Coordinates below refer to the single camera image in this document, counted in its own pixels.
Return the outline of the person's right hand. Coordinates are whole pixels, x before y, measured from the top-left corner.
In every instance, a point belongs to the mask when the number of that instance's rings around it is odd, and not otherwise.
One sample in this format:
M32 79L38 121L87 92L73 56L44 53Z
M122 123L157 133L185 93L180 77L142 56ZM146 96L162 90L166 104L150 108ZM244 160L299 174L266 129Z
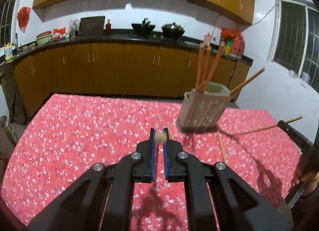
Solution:
M315 191L315 189L318 186L318 171L310 171L304 173L301 167L302 164L306 161L306 159L307 158L303 154L299 157L298 164L296 166L293 178L291 180L292 187L299 184L300 182L308 182L308 185L302 194L303 196L310 195Z

